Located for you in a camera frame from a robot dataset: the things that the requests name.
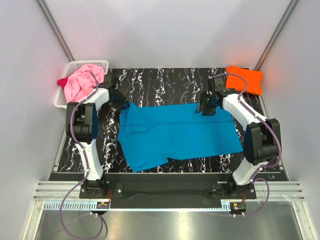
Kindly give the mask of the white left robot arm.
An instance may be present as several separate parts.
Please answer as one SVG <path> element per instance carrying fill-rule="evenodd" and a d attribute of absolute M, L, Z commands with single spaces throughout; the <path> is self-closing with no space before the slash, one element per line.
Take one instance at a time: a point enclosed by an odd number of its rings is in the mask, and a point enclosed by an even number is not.
<path fill-rule="evenodd" d="M 82 100 L 71 101 L 66 108 L 66 135 L 70 137 L 79 151 L 84 167 L 84 178 L 79 181 L 81 191 L 97 198 L 103 198 L 111 191 L 108 190 L 103 167 L 100 164 L 97 138 L 99 135 L 98 110 L 104 104 L 111 104 L 118 111 L 129 107 L 128 100 L 118 89 L 117 79 L 111 74 L 104 76 L 103 82 L 98 83 L 93 92 Z"/>

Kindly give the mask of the blue t shirt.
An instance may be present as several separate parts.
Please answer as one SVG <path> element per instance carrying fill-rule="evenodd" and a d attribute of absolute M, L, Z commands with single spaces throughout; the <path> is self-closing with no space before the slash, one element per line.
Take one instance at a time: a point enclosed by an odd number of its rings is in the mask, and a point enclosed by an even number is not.
<path fill-rule="evenodd" d="M 118 141 L 133 172 L 168 163 L 242 152 L 233 118 L 196 113 L 196 103 L 138 107 L 130 103 L 119 116 Z"/>

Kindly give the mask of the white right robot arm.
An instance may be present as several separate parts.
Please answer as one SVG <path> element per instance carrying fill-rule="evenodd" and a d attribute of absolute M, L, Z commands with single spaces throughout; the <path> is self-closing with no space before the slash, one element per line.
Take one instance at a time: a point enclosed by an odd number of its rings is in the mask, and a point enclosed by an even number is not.
<path fill-rule="evenodd" d="M 279 165 L 282 157 L 281 130 L 277 119 L 268 119 L 258 113 L 246 103 L 242 92 L 227 88 L 223 77 L 219 74 L 208 79 L 208 90 L 201 92 L 195 112 L 213 116 L 220 108 L 230 113 L 245 131 L 244 158 L 221 192 L 236 199 L 250 189 L 262 169 Z"/>

